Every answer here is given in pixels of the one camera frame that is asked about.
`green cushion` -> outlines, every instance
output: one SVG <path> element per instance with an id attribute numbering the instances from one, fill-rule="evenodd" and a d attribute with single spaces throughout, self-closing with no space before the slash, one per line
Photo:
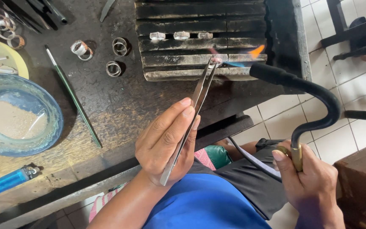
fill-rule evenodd
<path id="1" fill-rule="evenodd" d="M 231 164 L 232 160 L 224 147 L 220 145 L 209 145 L 204 149 L 216 169 Z"/>

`blue lighter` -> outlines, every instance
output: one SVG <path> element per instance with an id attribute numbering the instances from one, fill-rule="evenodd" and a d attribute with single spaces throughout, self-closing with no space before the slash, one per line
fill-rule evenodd
<path id="1" fill-rule="evenodd" d="M 22 168 L 4 175 L 0 178 L 0 193 L 37 177 L 39 171 L 38 167 L 24 165 Z"/>

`blue shirt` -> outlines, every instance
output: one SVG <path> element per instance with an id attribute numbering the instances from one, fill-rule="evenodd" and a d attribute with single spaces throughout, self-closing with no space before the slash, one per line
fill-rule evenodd
<path id="1" fill-rule="evenodd" d="M 143 228 L 271 227 L 228 181 L 211 174 L 187 174 L 156 204 Z"/>

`fingernail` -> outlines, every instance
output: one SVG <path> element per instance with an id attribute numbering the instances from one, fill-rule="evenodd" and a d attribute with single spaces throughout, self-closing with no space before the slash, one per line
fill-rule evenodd
<path id="1" fill-rule="evenodd" d="M 188 117 L 192 112 L 194 112 L 194 108 L 192 106 L 187 107 L 184 111 L 183 111 L 183 117 Z"/>
<path id="2" fill-rule="evenodd" d="M 272 151 L 273 158 L 275 158 L 276 161 L 281 161 L 285 159 L 286 155 L 279 150 Z"/>
<path id="3" fill-rule="evenodd" d="M 184 98 L 184 99 L 180 100 L 180 103 L 185 106 L 191 105 L 191 98 Z"/>
<path id="4" fill-rule="evenodd" d="M 197 130 L 198 125 L 200 125 L 200 116 L 197 115 L 196 120 L 194 121 L 192 130 Z"/>

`black handle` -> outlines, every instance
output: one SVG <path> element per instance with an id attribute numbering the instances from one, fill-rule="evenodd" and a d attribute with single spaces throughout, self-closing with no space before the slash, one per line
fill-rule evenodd
<path id="1" fill-rule="evenodd" d="M 309 93 L 318 98 L 327 107 L 328 114 L 326 117 L 304 123 L 293 131 L 292 148 L 298 148 L 299 138 L 304 132 L 327 128 L 336 123 L 341 116 L 341 106 L 337 97 L 320 85 L 300 79 L 283 69 L 265 64 L 253 64 L 249 70 L 249 75 L 268 83 L 283 85 Z"/>

